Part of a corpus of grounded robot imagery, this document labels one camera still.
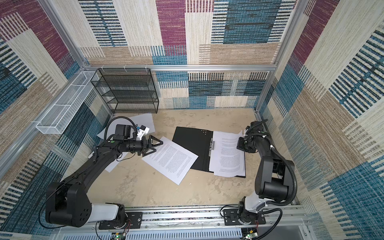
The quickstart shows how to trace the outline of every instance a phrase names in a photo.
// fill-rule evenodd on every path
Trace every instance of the white mesh basket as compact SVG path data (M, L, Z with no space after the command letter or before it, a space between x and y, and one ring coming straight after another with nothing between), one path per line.
M93 85L90 81L92 76L95 78L94 81L99 78L92 71L83 71L79 74L43 116L36 128L43 134L62 134L92 90Z

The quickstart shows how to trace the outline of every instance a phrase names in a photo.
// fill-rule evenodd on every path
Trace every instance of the clipboard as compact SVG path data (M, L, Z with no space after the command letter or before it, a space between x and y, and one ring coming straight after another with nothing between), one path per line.
M213 134L213 131L204 129L176 127L172 142L199 156L193 163L191 169L211 172L209 170L209 161Z

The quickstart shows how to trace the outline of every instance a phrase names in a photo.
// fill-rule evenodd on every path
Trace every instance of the black mounting plate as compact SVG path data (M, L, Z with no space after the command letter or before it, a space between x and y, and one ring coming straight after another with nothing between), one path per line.
M224 215L224 223L226 226L233 226L233 225L242 225L239 222L239 217L237 214L237 209L223 209L223 215ZM257 222L259 225L265 224L265 217L262 217L261 214L257 214ZM255 225L256 219L253 220L250 225Z
M141 219L143 212L126 212L128 219L131 220L131 229L138 229L141 226ZM119 227L116 225L116 223L112 221L101 221L99 225L99 230L110 230L115 229L115 227Z

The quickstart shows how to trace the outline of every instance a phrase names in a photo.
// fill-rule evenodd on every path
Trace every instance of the beige tabletop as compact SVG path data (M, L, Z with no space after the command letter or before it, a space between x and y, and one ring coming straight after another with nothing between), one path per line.
M255 121L251 108L159 109L152 116L156 129L152 135L170 140L178 126L239 133ZM219 177L213 173L190 169L180 185L177 185L136 155L120 162L111 172L104 170L87 195L92 203L113 202L126 207L236 204L243 196L254 191L259 163L258 153L246 153L246 178Z

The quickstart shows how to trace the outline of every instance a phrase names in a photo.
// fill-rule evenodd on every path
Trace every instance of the stack of papers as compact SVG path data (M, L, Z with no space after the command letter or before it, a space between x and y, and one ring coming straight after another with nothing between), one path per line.
M238 134L214 131L209 170L216 176L245 176L244 152L238 150Z
M160 138L163 145L156 148L156 152L142 159L161 174L179 185L185 177L198 155L172 142L166 137Z

